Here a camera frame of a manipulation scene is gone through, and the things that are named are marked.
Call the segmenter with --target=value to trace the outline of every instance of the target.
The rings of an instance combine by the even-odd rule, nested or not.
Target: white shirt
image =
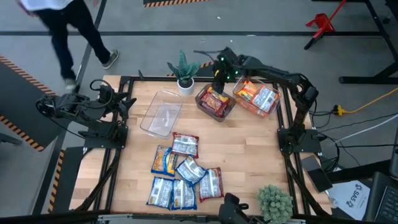
[[[28,11],[41,9],[64,9],[73,0],[21,0],[21,3]]]

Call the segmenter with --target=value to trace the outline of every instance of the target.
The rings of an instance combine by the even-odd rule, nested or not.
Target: black pants
[[[74,0],[65,9],[43,9],[35,13],[50,30],[52,45],[60,62],[62,78],[76,78],[72,70],[73,59],[68,48],[67,24],[79,30],[94,49],[101,63],[109,61],[111,54],[105,48],[100,33],[95,29],[90,11],[83,0]]]

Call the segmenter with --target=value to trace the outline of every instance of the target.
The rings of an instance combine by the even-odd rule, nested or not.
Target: sneaker
[[[113,50],[111,52],[111,58],[109,59],[108,62],[105,64],[102,64],[102,67],[106,70],[112,67],[113,63],[119,58],[119,51],[118,50]]]
[[[79,84],[77,84],[76,80],[67,78],[65,79],[65,89],[70,93],[75,93],[79,89]]]

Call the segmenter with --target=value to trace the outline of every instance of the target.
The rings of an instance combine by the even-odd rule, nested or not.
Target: potted plant
[[[195,88],[195,82],[193,81],[192,77],[199,71],[199,63],[188,64],[184,52],[180,50],[180,61],[177,68],[168,62],[167,65],[177,77],[177,85],[180,94],[191,95],[193,93],[193,89]]]
[[[264,221],[269,223],[283,223],[289,220],[293,214],[292,200],[289,194],[273,185],[259,189],[257,194]]]

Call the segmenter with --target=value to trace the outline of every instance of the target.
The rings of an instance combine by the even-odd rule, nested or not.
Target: red stand
[[[319,27],[319,30],[318,30],[318,32],[315,33],[315,35],[312,37],[310,42],[304,47],[304,50],[308,50],[313,44],[315,44],[315,42],[318,39],[321,39],[322,35],[325,31],[326,32],[335,32],[336,31],[335,28],[331,24],[331,20],[334,18],[334,16],[337,14],[337,12],[341,9],[341,7],[343,6],[343,4],[346,1],[347,0],[342,0],[342,2],[338,5],[335,12],[331,15],[330,19],[328,19],[328,16],[325,13],[321,13],[321,14],[317,14],[313,21],[306,24],[306,26],[308,27],[308,26],[312,25],[313,23],[316,23],[317,26]]]

